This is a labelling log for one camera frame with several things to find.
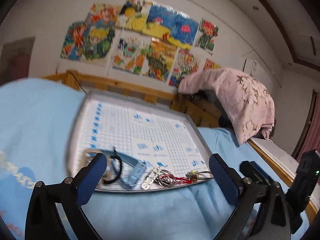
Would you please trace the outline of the silver wire bangles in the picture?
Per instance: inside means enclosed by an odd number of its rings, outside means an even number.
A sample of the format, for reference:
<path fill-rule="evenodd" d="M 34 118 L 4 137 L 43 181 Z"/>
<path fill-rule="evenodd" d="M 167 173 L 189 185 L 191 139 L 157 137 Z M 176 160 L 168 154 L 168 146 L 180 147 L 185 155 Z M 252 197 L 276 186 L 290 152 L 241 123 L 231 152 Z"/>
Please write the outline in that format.
<path fill-rule="evenodd" d="M 177 179 L 168 170 L 160 170 L 160 173 L 157 178 L 157 183 L 161 187 L 173 187 L 177 185 Z"/>

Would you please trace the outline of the beige hair claw clip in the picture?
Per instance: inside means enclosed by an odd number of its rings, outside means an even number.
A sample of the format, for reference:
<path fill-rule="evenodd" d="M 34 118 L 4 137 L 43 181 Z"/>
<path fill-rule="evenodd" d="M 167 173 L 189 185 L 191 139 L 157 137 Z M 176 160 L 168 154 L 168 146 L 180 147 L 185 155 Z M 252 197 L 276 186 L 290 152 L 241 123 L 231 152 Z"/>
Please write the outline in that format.
<path fill-rule="evenodd" d="M 80 171 L 76 177 L 81 177 L 86 184 L 97 185 L 98 179 L 102 184 L 111 184 L 111 172 L 107 170 L 107 157 L 101 150 L 94 148 L 84 149 L 80 161 Z"/>

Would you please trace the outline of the blue smart watch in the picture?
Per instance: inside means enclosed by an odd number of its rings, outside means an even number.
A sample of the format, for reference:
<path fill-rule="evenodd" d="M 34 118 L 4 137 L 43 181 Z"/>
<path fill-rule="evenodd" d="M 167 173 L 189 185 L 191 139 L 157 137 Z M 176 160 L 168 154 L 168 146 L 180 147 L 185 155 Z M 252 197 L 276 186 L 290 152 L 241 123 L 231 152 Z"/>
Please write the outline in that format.
<path fill-rule="evenodd" d="M 125 190 L 134 189 L 146 172 L 147 162 L 126 153 L 118 152 L 115 148 L 101 151 L 111 159 L 112 168 L 116 175 L 112 178 L 113 183 L 107 185 L 118 183 Z"/>

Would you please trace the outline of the silver hair clip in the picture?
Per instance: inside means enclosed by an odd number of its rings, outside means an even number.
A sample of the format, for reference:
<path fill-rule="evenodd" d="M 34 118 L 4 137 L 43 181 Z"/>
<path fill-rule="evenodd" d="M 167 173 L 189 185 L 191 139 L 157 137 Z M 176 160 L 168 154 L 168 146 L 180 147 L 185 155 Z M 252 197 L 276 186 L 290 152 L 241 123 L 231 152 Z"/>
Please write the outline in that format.
<path fill-rule="evenodd" d="M 146 177 L 146 179 L 141 184 L 141 189 L 148 190 L 151 187 L 151 185 L 155 182 L 155 180 L 159 177 L 160 172 L 161 172 L 160 167 L 153 168 L 151 172 L 148 174 L 148 176 Z"/>

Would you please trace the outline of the white mattress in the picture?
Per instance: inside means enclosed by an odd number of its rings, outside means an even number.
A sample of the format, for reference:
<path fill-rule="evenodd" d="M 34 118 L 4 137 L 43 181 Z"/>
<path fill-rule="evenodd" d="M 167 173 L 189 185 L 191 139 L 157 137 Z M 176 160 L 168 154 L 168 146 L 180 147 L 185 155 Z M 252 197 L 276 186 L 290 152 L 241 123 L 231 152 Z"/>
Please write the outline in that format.
<path fill-rule="evenodd" d="M 278 177 L 290 187 L 296 177 L 298 161 L 270 140 L 251 138 L 248 143 L 271 166 Z"/>

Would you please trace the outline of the pink curtain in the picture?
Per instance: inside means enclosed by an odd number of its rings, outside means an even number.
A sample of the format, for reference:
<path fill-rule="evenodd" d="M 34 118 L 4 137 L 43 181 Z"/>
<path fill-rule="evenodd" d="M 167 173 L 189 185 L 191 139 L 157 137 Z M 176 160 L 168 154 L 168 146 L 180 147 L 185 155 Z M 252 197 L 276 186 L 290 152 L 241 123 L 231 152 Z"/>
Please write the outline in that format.
<path fill-rule="evenodd" d="M 305 152 L 308 152 L 310 150 L 317 150 L 319 152 L 319 142 L 320 142 L 320 102 L 319 102 L 319 93 L 317 94 L 317 100 L 316 100 L 316 106 L 315 106 L 315 112 L 313 114 L 313 119 L 311 121 L 310 129 L 307 133 L 305 142 L 303 144 L 303 147 L 300 151 L 300 154 L 297 158 L 298 162 L 300 162 L 302 155 Z"/>

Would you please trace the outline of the white air conditioner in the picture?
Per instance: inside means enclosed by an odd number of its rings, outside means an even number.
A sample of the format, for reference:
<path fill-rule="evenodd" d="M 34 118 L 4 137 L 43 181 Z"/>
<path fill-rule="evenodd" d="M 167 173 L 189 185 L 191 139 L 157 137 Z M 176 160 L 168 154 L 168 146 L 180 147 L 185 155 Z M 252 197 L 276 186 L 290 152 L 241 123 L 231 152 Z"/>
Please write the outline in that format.
<path fill-rule="evenodd" d="M 261 82 L 271 94 L 273 91 L 273 82 L 271 79 L 271 73 L 264 70 L 264 68 L 257 63 L 257 61 L 252 59 L 246 59 L 243 72 L 255 78 L 259 82 Z"/>

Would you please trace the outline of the light blue bed sheet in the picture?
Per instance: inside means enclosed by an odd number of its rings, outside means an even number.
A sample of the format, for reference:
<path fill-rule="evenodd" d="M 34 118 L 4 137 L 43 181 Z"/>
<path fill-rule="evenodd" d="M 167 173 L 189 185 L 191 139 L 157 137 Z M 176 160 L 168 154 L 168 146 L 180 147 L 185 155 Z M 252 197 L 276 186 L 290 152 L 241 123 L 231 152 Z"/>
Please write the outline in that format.
<path fill-rule="evenodd" d="M 61 183 L 82 92 L 46 79 L 1 87 L 1 218 L 16 239 L 36 182 Z M 103 239 L 213 239 L 230 217 L 216 181 L 156 192 L 95 192 L 83 208 Z"/>

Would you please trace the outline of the orange character drawing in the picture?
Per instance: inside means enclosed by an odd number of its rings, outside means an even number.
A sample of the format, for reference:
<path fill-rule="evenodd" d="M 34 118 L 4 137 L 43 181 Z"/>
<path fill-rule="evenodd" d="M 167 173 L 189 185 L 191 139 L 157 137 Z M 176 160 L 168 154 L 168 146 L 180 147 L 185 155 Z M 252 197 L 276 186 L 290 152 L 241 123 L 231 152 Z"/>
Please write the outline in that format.
<path fill-rule="evenodd" d="M 204 67 L 203 70 L 207 70 L 207 69 L 220 69 L 221 66 L 217 63 L 215 63 L 214 61 L 210 60 L 210 59 L 206 59 L 205 63 L 204 63 Z"/>

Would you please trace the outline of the orange landscape drawing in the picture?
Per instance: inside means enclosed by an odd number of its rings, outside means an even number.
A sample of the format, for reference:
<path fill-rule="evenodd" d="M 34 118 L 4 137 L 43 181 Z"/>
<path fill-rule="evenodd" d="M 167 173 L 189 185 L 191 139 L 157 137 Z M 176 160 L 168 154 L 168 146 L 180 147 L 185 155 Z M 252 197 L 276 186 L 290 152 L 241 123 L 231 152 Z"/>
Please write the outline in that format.
<path fill-rule="evenodd" d="M 176 46 L 153 37 L 145 55 L 147 66 L 142 75 L 166 83 L 176 52 Z"/>

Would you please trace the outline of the red haired character drawing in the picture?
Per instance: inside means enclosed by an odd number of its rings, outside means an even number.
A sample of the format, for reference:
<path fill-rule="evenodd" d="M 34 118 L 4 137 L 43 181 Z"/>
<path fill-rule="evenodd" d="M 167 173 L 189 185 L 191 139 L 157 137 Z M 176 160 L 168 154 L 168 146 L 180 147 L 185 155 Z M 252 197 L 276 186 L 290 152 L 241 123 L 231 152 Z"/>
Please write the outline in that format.
<path fill-rule="evenodd" d="M 217 25 L 202 18 L 197 31 L 199 33 L 199 37 L 196 40 L 195 46 L 212 54 L 215 47 L 215 38 L 218 36 L 218 31 L 219 28 Z"/>

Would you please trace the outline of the blue ocean drawing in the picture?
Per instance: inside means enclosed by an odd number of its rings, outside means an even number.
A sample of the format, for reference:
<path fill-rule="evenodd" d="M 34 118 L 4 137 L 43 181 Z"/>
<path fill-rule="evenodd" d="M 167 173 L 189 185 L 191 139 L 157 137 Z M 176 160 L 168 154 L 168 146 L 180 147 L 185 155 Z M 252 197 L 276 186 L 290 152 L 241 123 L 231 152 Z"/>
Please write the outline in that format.
<path fill-rule="evenodd" d="M 198 28 L 199 22 L 189 15 L 155 3 L 149 10 L 142 33 L 189 50 L 193 47 Z"/>

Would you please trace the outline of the mermaid drawing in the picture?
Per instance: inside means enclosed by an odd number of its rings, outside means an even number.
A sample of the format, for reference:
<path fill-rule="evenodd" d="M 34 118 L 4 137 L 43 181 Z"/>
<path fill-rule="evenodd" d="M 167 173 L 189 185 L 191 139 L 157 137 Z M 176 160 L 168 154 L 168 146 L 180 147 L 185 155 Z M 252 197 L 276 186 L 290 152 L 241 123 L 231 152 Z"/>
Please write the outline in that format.
<path fill-rule="evenodd" d="M 89 25 L 86 22 L 78 21 L 72 23 L 68 27 L 60 57 L 62 59 L 80 61 L 88 32 Z"/>

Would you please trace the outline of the blond boy drawing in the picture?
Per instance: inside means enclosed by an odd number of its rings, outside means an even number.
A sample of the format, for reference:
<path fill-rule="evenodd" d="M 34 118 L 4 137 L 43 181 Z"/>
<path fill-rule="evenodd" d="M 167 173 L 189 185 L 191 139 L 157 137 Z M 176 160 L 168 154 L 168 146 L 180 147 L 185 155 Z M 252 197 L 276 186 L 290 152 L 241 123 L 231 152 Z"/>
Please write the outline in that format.
<path fill-rule="evenodd" d="M 84 41 L 81 62 L 105 66 L 116 31 L 112 27 L 92 25 Z"/>

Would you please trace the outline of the wooden bed frame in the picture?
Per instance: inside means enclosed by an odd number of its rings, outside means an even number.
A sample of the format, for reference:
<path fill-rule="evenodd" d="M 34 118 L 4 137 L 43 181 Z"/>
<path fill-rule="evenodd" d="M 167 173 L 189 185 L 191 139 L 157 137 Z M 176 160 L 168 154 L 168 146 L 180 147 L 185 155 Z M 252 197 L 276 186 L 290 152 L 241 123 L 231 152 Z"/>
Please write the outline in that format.
<path fill-rule="evenodd" d="M 218 127 L 218 117 L 220 112 L 211 103 L 208 104 L 209 107 L 206 107 L 198 102 L 193 103 L 180 95 L 124 81 L 81 74 L 76 70 L 68 70 L 65 73 L 53 74 L 45 78 L 61 82 L 74 90 L 79 90 L 81 85 L 89 85 L 90 87 L 99 90 L 113 91 L 124 96 L 141 98 L 152 104 L 158 103 L 161 99 L 167 100 L 169 102 L 170 109 L 187 114 L 191 117 L 191 120 L 193 120 L 197 127 Z"/>

